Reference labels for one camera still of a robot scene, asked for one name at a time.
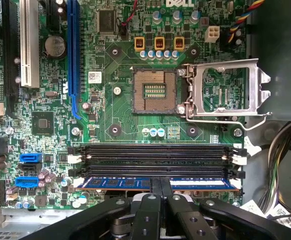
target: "blue pcie slot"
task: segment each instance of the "blue pcie slot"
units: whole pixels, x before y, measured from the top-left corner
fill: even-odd
[[[39,178],[36,176],[18,176],[14,180],[14,185],[20,188],[38,187]]]
[[[72,100],[72,114],[77,119],[77,100],[80,93],[80,5],[77,0],[67,2],[68,94]]]
[[[41,160],[41,153],[23,153],[20,155],[20,162],[22,163],[39,163]]]

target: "yellow component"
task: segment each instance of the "yellow component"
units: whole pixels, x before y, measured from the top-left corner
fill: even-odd
[[[164,36],[156,36],[154,38],[154,50],[156,51],[165,50],[165,37]]]
[[[183,36],[176,36],[173,41],[173,49],[178,52],[183,52],[185,49],[185,38]]]
[[[136,36],[134,38],[134,50],[141,52],[146,49],[145,38],[143,36]]]

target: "barcode sticker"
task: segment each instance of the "barcode sticker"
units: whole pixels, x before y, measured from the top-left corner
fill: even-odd
[[[89,71],[88,73],[89,84],[100,84],[102,83],[102,72],[101,71]]]

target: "black expansion slot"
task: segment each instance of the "black expansion slot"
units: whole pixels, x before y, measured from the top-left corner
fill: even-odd
[[[6,114],[16,118],[15,102],[19,96],[19,85],[16,77],[19,75],[15,58],[18,57],[18,6],[11,0],[1,0],[2,11],[2,42],[3,42],[3,84],[6,97]]]

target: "pcie slot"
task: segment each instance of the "pcie slot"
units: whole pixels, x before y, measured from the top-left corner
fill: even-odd
[[[6,97],[6,114],[16,118],[15,102],[19,95],[19,86],[16,83],[18,67],[14,63],[18,53],[18,6],[11,0],[1,0],[2,12],[2,43],[3,43],[3,87]]]
[[[38,1],[19,0],[21,86],[40,87],[39,5]]]
[[[77,100],[80,88],[80,5],[77,0],[67,2],[68,95],[72,100],[72,114],[77,119]]]

